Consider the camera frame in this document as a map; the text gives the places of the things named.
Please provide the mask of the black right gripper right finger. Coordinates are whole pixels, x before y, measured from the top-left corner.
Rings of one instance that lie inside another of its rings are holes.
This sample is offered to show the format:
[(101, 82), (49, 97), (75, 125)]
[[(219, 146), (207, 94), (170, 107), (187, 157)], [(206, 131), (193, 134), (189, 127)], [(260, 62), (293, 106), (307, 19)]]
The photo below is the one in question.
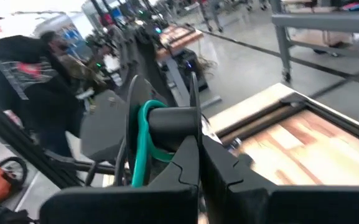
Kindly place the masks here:
[(208, 136), (200, 171), (210, 223), (359, 223), (359, 186), (276, 185)]

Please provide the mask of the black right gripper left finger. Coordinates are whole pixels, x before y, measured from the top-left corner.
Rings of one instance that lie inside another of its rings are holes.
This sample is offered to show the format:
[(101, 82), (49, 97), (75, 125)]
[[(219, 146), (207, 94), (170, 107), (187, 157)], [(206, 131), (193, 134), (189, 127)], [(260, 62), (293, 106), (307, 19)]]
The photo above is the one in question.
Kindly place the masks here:
[(198, 146), (188, 136), (147, 186), (64, 189), (41, 206), (39, 219), (49, 224), (196, 224), (198, 183)]

